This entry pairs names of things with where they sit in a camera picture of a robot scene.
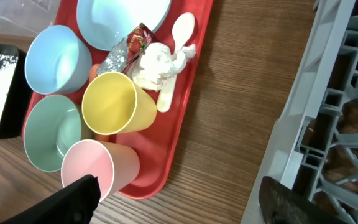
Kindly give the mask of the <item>orange carrot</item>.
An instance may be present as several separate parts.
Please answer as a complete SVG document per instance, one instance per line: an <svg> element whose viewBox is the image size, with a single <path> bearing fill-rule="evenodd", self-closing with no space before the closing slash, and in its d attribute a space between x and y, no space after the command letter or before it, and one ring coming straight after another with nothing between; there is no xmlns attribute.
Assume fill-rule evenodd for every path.
<svg viewBox="0 0 358 224"><path fill-rule="evenodd" d="M96 74L97 69L99 68L99 64L94 64L90 70L89 70L89 83L91 83L98 75ZM109 141L109 136L106 135L101 135L98 133L94 134L94 139L97 141L104 141L104 142L108 142Z"/></svg>

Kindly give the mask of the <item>light blue plate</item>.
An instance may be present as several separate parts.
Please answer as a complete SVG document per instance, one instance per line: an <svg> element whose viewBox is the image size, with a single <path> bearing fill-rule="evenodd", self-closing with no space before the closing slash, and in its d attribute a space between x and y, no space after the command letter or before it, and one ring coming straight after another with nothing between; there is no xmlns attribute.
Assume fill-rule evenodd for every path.
<svg viewBox="0 0 358 224"><path fill-rule="evenodd" d="M76 21L90 46L109 51L139 24L156 32L171 0L78 0Z"/></svg>

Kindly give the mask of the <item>light blue bowl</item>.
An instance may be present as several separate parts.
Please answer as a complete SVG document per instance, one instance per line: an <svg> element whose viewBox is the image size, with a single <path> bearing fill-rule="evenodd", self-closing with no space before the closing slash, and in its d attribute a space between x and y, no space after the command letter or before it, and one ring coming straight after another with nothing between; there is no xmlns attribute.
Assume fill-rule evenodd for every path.
<svg viewBox="0 0 358 224"><path fill-rule="evenodd" d="M90 50L67 26L43 30L31 43L25 58L25 78L38 94L73 93L89 78Z"/></svg>

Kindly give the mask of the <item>grey dishwasher rack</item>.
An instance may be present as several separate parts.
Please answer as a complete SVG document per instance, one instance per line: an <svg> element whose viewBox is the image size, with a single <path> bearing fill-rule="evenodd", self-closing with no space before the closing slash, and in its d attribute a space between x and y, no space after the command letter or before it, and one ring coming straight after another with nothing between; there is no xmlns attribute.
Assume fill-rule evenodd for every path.
<svg viewBox="0 0 358 224"><path fill-rule="evenodd" d="M358 1L316 1L287 102L242 223L263 223L269 176L333 218L358 223Z"/></svg>

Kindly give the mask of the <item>white tissue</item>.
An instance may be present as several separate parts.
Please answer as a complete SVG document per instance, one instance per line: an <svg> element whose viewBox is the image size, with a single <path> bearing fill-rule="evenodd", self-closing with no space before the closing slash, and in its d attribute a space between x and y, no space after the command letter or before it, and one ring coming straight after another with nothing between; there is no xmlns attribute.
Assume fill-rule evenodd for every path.
<svg viewBox="0 0 358 224"><path fill-rule="evenodd" d="M177 53L181 73L189 59L196 55L196 45L184 46ZM151 43L134 62L126 75L139 87L146 90L159 91L167 80L175 74L170 48L160 42Z"/></svg>

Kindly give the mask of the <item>yellow plastic cup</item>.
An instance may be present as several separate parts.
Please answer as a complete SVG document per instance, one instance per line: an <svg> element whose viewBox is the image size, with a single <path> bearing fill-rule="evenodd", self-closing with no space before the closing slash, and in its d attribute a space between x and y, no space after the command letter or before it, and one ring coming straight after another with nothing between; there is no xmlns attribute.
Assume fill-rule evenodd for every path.
<svg viewBox="0 0 358 224"><path fill-rule="evenodd" d="M105 136L147 129L157 116L153 98L119 72L97 76L85 90L81 109L88 127Z"/></svg>

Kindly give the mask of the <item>white plastic spoon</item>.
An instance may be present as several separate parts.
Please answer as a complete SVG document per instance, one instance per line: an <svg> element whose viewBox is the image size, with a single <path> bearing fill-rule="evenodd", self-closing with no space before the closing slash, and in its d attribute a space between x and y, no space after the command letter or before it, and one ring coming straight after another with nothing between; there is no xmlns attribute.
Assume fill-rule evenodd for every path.
<svg viewBox="0 0 358 224"><path fill-rule="evenodd" d="M195 16L190 12L180 15L172 27L172 37L175 44L174 53L172 55L172 63L174 65L175 74L167 80L164 88L160 90L157 100L157 110L161 113L167 112L172 104L177 75L179 74L178 69L180 68L177 53L179 53L181 48L183 48L188 42L193 34L194 28Z"/></svg>

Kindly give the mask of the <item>black tray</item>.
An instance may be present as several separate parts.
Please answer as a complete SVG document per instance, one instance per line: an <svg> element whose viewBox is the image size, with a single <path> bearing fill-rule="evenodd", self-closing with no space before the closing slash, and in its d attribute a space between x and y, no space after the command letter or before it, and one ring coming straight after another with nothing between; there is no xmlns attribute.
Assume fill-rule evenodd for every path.
<svg viewBox="0 0 358 224"><path fill-rule="evenodd" d="M32 90L24 75L26 53L0 44L0 139L21 133Z"/></svg>

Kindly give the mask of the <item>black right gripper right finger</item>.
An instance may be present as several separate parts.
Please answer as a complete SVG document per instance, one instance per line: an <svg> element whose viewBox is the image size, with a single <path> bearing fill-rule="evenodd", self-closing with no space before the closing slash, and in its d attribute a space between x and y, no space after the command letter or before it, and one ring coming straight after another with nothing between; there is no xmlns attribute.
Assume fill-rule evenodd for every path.
<svg viewBox="0 0 358 224"><path fill-rule="evenodd" d="M346 224L269 176L262 178L259 205L267 224Z"/></svg>

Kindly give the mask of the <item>red silver snack wrapper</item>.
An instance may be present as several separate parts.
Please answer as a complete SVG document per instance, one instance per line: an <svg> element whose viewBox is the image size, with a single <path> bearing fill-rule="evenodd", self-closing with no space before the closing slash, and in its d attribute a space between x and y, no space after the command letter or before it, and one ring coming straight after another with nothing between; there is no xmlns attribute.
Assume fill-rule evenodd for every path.
<svg viewBox="0 0 358 224"><path fill-rule="evenodd" d="M140 23L110 50L96 74L124 71L151 43L157 41L155 34Z"/></svg>

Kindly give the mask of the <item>pink plastic cup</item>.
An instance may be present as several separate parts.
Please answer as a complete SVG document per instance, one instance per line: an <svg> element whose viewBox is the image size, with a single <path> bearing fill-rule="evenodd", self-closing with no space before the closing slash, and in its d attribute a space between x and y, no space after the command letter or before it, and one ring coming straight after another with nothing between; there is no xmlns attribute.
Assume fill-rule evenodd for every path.
<svg viewBox="0 0 358 224"><path fill-rule="evenodd" d="M85 175L92 175L98 179L102 202L135 180L139 171L140 159L131 147L84 139L65 154L61 182L66 187Z"/></svg>

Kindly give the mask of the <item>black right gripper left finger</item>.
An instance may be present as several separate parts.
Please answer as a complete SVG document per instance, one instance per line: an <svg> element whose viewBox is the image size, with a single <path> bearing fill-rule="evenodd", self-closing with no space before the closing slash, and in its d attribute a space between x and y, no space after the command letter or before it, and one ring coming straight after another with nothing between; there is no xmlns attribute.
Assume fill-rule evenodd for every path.
<svg viewBox="0 0 358 224"><path fill-rule="evenodd" d="M88 174L4 223L88 224L100 198L98 178Z"/></svg>

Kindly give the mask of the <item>green bowl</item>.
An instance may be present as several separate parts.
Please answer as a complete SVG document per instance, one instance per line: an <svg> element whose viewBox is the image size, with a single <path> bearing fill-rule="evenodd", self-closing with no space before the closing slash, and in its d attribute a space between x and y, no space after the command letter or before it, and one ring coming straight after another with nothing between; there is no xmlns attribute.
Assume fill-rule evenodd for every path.
<svg viewBox="0 0 358 224"><path fill-rule="evenodd" d="M61 169L69 148L93 137L81 106L66 96L50 95L30 111L24 128L24 148L30 163L42 172Z"/></svg>

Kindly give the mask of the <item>red tray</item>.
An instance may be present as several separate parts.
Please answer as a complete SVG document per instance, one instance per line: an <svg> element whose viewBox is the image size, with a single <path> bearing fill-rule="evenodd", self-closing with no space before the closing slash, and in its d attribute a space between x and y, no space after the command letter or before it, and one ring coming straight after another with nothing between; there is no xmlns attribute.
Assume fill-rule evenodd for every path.
<svg viewBox="0 0 358 224"><path fill-rule="evenodd" d="M205 36L212 2L182 0L171 0L171 2L169 12L164 22L160 28L154 32L158 39L157 42L167 45L170 48L170 54L173 55L175 44L172 37L172 27L180 15L190 12L195 16L195 28L185 46L188 47L191 44L195 44L196 52L199 52ZM89 49L92 57L92 66L94 64L100 65L107 57L110 50L105 51L96 49L90 46L90 44L82 37L76 21L77 3L78 1L62 1L58 10L55 25L69 27ZM138 58L139 57L120 73L126 75L127 71ZM197 58L189 59L185 69L177 75L170 109L165 113L161 113L157 110L156 119L151 126L141 131L107 135L109 136L108 142L131 147L135 150L140 159L140 171L138 176L129 185L117 191L118 193L133 199L145 199L155 195L164 186L173 160L197 63ZM32 108L40 100L50 95L66 96L71 99L72 102L81 106L83 95L89 84L88 80L79 90L67 94L52 93L43 95L38 94L33 90L34 96L30 102L27 118ZM157 107L157 100L160 92L146 89L143 90L153 98Z"/></svg>

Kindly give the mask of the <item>clear plastic bin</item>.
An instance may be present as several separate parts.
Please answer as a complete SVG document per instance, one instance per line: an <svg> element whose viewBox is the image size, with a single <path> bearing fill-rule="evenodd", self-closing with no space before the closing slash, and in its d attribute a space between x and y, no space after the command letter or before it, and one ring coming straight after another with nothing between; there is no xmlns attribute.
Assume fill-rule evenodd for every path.
<svg viewBox="0 0 358 224"><path fill-rule="evenodd" d="M55 22L61 0L0 0L0 34L35 37Z"/></svg>

